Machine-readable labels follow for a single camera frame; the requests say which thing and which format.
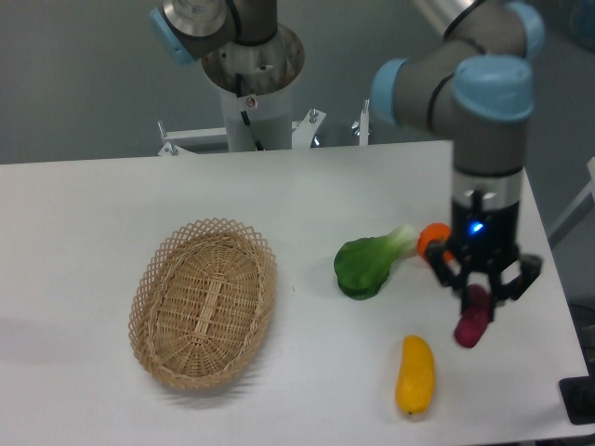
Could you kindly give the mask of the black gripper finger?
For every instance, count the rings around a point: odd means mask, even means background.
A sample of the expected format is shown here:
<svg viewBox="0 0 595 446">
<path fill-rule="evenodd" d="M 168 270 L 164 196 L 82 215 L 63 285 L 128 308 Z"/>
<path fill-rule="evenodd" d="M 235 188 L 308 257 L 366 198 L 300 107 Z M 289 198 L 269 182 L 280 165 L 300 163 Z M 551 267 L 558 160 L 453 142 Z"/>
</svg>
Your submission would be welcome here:
<svg viewBox="0 0 595 446">
<path fill-rule="evenodd" d="M 469 302 L 469 264 L 464 259 L 455 256 L 459 265 L 458 272 L 455 272 L 444 255 L 449 248 L 448 242 L 431 240 L 425 249 L 426 258 L 442 287 L 451 288 L 460 299 L 460 313 L 463 314 L 470 305 Z"/>
<path fill-rule="evenodd" d="M 490 322 L 495 320 L 496 306 L 500 302 L 508 299 L 518 300 L 541 273 L 543 266 L 541 256 L 521 254 L 518 262 L 519 274 L 506 283 L 502 282 L 502 272 L 504 270 L 493 259 L 487 263 L 487 277 L 490 287 Z"/>
</svg>

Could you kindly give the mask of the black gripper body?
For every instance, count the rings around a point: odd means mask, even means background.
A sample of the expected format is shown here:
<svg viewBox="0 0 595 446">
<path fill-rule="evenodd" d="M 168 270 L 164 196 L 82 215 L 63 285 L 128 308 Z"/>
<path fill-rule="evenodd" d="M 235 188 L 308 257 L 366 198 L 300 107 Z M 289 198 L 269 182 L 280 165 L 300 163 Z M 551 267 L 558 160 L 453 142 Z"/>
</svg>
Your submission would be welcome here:
<svg viewBox="0 0 595 446">
<path fill-rule="evenodd" d="M 519 256 L 516 243 L 520 204 L 474 213 L 470 207 L 451 203 L 448 250 L 461 267 L 448 270 L 448 285 L 463 288 L 472 272 L 488 276 L 491 288 L 503 288 L 502 272 Z"/>
</svg>

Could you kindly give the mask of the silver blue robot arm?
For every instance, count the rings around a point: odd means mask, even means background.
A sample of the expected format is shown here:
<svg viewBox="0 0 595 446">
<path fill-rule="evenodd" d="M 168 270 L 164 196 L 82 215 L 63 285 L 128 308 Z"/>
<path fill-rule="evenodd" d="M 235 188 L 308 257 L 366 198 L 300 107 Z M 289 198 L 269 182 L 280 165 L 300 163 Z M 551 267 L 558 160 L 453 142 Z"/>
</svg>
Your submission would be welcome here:
<svg viewBox="0 0 595 446">
<path fill-rule="evenodd" d="M 420 60 L 393 59 L 373 80 L 368 109 L 453 144 L 451 233 L 424 249 L 468 314 L 473 272 L 489 282 L 485 311 L 518 299 L 542 261 L 516 242 L 528 121 L 534 108 L 530 59 L 544 25 L 529 5 L 509 1 L 421 1 L 443 38 Z M 293 127 L 291 87 L 305 61 L 299 38 L 273 1 L 165 1 L 152 26 L 181 63 L 200 61 L 220 94 L 231 151 L 306 148 L 313 133 Z"/>
</svg>

